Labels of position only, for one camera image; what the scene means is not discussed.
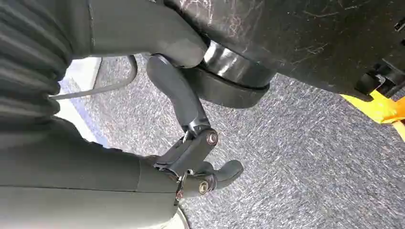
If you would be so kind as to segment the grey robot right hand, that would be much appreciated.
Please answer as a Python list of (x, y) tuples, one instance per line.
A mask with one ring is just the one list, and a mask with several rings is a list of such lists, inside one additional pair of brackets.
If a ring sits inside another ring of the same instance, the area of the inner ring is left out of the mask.
[[(207, 46), (164, 1), (3, 0), (0, 3), (0, 226), (136, 229), (163, 224), (184, 197), (232, 184), (237, 160), (216, 170), (217, 145), (181, 72)], [(75, 59), (149, 53), (147, 74), (170, 100), (183, 136), (162, 156), (84, 139), (59, 118), (59, 82)]]

